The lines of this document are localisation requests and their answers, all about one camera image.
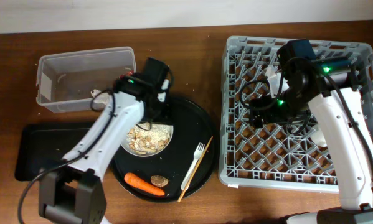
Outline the red snack wrapper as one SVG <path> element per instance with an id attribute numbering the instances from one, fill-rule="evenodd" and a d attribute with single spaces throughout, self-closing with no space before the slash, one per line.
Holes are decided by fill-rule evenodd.
<path id="1" fill-rule="evenodd" d="M 133 74 L 134 74 L 134 72 L 132 70 L 131 71 L 127 71 L 126 73 L 121 74 L 118 78 L 122 79 L 125 76 L 132 76 Z"/>

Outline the grey plate with food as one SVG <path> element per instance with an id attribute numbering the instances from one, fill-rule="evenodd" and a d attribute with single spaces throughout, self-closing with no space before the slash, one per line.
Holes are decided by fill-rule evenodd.
<path id="1" fill-rule="evenodd" d="M 136 124 L 121 143 L 134 156 L 148 157 L 163 151 L 170 143 L 174 127 L 166 124 Z"/>

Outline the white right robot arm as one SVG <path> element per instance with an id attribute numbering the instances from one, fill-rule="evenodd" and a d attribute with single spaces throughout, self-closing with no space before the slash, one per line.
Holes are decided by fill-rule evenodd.
<path id="1" fill-rule="evenodd" d="M 336 172 L 340 206 L 297 213 L 284 223 L 373 223 L 373 142 L 361 106 L 355 69 L 346 57 L 318 59 L 307 39 L 280 47 L 274 96 L 246 104 L 249 123 L 307 125 L 314 118 L 323 134 Z"/>

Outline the small white cup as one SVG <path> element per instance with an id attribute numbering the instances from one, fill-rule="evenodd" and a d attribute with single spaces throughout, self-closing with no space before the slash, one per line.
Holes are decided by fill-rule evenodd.
<path id="1" fill-rule="evenodd" d="M 311 135 L 311 140 L 319 147 L 327 146 L 324 134 L 320 128 L 318 128 L 316 132 Z"/>

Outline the white paper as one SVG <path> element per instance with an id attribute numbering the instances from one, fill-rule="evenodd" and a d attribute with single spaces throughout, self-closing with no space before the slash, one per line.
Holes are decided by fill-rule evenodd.
<path id="1" fill-rule="evenodd" d="M 92 105 L 96 108 L 101 108 L 109 103 L 110 95 L 107 92 L 102 92 L 101 90 L 93 89 L 90 92 L 93 103 Z"/>

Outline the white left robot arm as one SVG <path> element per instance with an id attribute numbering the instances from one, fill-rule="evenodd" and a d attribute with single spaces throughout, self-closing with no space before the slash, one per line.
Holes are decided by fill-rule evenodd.
<path id="1" fill-rule="evenodd" d="M 53 223 L 108 223 L 102 182 L 126 139 L 142 120 L 160 117 L 173 81 L 170 68 L 148 58 L 143 71 L 123 75 L 109 89 L 110 100 L 63 163 L 39 177 L 39 215 Z"/>

